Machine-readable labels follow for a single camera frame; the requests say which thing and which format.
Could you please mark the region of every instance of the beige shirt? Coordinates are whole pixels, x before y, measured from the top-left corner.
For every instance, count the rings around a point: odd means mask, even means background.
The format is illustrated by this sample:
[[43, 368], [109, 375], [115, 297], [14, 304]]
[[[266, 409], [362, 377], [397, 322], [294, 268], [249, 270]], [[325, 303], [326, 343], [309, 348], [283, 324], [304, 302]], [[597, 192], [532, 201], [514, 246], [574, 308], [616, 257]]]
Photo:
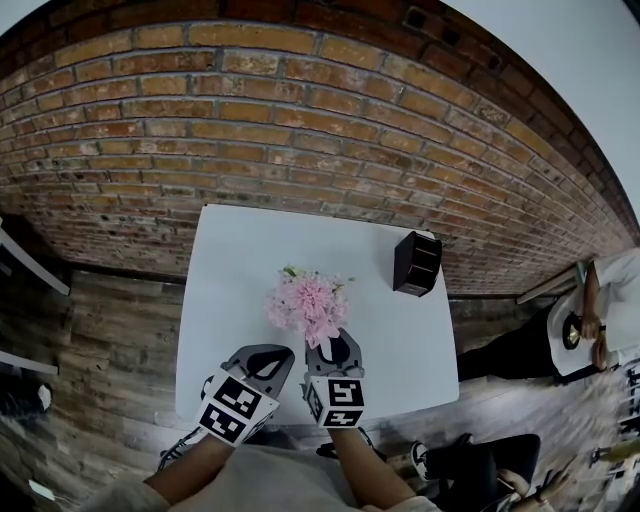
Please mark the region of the beige shirt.
[[[166, 512], [169, 504], [142, 482], [118, 482], [93, 497], [82, 512]], [[309, 452], [240, 446], [216, 479], [172, 512], [347, 512], [358, 510], [335, 460]], [[364, 510], [377, 510], [365, 507]], [[427, 498], [411, 498], [392, 512], [435, 512]]]
[[[629, 318], [627, 322], [638, 325], [640, 332], [640, 249], [630, 249], [614, 256], [605, 256], [594, 260], [596, 275], [600, 283], [600, 292], [595, 304], [596, 314], [603, 325], [611, 304], [616, 302], [638, 304], [638, 318]], [[593, 341], [581, 340], [575, 350], [567, 350], [562, 343], [562, 326], [573, 311], [582, 315], [582, 297], [584, 289], [576, 290], [561, 297], [549, 313], [547, 333], [554, 366], [561, 375], [569, 375], [592, 364], [591, 347]], [[637, 344], [610, 354], [609, 365], [625, 364], [640, 357], [640, 336]]]

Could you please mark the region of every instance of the table top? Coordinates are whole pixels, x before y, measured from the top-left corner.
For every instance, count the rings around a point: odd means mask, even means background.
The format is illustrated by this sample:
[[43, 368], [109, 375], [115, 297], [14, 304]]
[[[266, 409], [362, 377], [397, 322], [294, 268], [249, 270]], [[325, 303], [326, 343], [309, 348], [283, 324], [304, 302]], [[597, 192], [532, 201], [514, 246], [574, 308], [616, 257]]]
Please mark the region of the table top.
[[458, 373], [442, 272], [422, 298], [392, 290], [394, 249], [410, 229], [255, 208], [208, 205], [196, 234], [182, 310], [176, 411], [192, 420], [206, 378], [244, 345], [275, 343], [296, 361], [271, 423], [313, 423], [302, 399], [301, 334], [273, 327], [264, 302], [285, 265], [349, 283], [346, 330], [362, 350], [373, 419], [457, 400]]

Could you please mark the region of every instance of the brick wall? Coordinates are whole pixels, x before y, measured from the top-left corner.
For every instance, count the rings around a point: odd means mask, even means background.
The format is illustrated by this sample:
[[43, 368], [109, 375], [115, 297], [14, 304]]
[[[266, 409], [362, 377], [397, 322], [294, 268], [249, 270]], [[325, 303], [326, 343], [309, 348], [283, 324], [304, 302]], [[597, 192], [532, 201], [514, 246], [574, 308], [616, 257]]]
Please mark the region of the brick wall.
[[566, 104], [422, 3], [46, 7], [0, 45], [0, 207], [68, 260], [168, 274], [211, 202], [429, 229], [467, 294], [633, 245]]

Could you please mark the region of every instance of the flower bouquet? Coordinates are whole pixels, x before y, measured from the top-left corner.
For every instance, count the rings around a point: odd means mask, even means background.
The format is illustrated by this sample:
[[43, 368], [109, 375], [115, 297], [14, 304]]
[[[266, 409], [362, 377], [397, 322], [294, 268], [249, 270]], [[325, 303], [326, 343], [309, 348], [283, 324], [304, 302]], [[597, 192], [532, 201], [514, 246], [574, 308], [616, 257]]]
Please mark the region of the flower bouquet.
[[278, 273], [280, 282], [265, 304], [271, 323], [280, 329], [296, 329], [311, 348], [337, 338], [347, 315], [345, 287], [353, 278], [345, 281], [292, 266]]

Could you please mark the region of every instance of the wooden floor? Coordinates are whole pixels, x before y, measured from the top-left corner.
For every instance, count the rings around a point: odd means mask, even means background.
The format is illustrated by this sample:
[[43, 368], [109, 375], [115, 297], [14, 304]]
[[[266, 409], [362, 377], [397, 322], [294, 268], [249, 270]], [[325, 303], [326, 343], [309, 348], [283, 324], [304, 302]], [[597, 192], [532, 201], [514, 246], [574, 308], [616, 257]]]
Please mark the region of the wooden floor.
[[[43, 511], [75, 510], [121, 475], [149, 475], [160, 450], [191, 430], [174, 412], [184, 287], [75, 272], [70, 297], [27, 286], [19, 276], [0, 288], [0, 349], [60, 366], [58, 377], [46, 379], [54, 401], [45, 418], [0, 419], [0, 470], [25, 492], [34, 479], [62, 498], [55, 504], [37, 499]], [[517, 327], [542, 305], [452, 301], [458, 349]], [[366, 427], [389, 455], [404, 453], [414, 439], [435, 447], [464, 432], [473, 432], [475, 442], [536, 433], [543, 442], [538, 481], [580, 455], [579, 482], [558, 497], [558, 512], [591, 511], [607, 468], [590, 470], [587, 453], [616, 438], [622, 381], [620, 372], [566, 387], [478, 379], [461, 386], [456, 403]], [[301, 449], [326, 441], [315, 428], [284, 430]]]

